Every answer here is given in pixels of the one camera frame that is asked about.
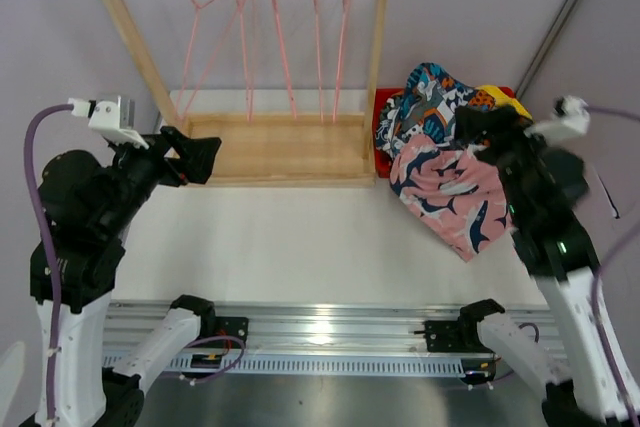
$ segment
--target wooden rack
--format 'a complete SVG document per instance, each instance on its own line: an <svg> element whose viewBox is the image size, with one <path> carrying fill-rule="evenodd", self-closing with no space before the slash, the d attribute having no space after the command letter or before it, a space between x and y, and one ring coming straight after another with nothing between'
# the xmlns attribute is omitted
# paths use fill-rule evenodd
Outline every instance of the wooden rack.
<svg viewBox="0 0 640 427"><path fill-rule="evenodd" d="M124 0L102 0L165 122L198 138L220 136L223 145L210 184L372 185L375 170L371 122L378 84L387 0L376 0L364 113L322 123L316 114L189 114L179 121L165 83Z"/></svg>

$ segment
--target gray floor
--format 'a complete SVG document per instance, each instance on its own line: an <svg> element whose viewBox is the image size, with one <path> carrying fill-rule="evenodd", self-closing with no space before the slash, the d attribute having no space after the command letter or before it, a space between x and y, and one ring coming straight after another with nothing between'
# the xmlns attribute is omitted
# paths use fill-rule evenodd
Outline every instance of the gray floor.
<svg viewBox="0 0 640 427"><path fill-rule="evenodd" d="M158 381L137 427L544 427L510 378L467 392L457 380L227 375L190 387Z"/></svg>

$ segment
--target pink fabric with whales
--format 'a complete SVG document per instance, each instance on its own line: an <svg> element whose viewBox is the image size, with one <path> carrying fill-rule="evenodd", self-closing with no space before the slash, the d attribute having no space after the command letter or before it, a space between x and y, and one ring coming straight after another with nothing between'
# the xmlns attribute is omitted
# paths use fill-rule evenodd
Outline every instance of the pink fabric with whales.
<svg viewBox="0 0 640 427"><path fill-rule="evenodd" d="M414 135L394 159L389 179L409 210L465 261L510 225L497 169L477 160L474 149Z"/></svg>

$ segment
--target clothing pile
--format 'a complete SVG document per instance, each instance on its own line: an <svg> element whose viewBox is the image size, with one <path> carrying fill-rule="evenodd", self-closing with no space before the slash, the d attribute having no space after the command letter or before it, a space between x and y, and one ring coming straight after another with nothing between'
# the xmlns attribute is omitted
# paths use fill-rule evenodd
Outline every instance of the clothing pile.
<svg viewBox="0 0 640 427"><path fill-rule="evenodd" d="M504 234L509 216L497 169L474 155L482 146L455 140L455 111L461 106L479 112L510 107L531 121L522 104L500 88L469 87L440 65L423 63L404 92L387 101L375 143L393 160L391 189L468 261Z"/></svg>

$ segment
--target yellow fabric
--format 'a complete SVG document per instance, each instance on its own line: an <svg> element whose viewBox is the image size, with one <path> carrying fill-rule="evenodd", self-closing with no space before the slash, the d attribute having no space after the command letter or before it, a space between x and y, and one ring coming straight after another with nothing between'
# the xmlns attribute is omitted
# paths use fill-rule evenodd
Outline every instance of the yellow fabric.
<svg viewBox="0 0 640 427"><path fill-rule="evenodd" d="M496 99L496 105L510 105L511 107L516 109L516 112L518 112L521 116L533 120L533 117L531 116L529 111L527 111L527 109L525 109L520 102L509 97L507 94L502 92L499 87L495 85L481 85L480 87L476 88L484 90L487 94Z"/></svg>

